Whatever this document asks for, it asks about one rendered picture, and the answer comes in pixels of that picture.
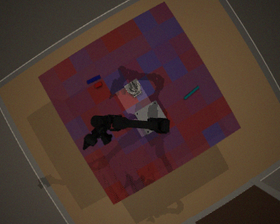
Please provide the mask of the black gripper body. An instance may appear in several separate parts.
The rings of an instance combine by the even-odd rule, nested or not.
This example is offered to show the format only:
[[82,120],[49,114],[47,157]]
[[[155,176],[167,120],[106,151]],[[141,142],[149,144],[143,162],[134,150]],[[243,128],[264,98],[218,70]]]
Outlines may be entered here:
[[94,146],[97,142],[98,142],[98,138],[100,139],[100,135],[102,133],[104,133],[107,129],[104,129],[104,128],[94,128],[91,133],[91,134],[88,134],[86,135],[83,139],[88,142],[90,145]]

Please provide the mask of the red rectangular block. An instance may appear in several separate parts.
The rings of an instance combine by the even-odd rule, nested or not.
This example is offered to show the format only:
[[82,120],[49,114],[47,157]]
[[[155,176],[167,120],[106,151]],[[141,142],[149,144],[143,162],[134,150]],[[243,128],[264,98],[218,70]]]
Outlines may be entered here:
[[101,82],[95,84],[96,88],[98,88],[98,87],[100,87],[100,86],[102,86],[102,85],[103,85],[103,84],[102,84]]

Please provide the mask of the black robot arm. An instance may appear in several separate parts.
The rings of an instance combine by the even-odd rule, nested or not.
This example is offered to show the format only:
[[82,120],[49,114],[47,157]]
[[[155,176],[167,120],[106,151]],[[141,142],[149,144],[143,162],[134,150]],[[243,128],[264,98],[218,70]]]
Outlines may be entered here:
[[[147,121],[140,121],[108,114],[105,116],[93,116],[90,122],[94,128],[104,128],[110,131],[120,131],[125,128],[144,128],[155,131],[158,134],[167,134],[170,132],[170,120],[167,118],[149,118]],[[111,128],[111,124],[114,129]],[[110,143],[112,140],[112,135],[106,132],[100,135],[100,139],[104,145]]]

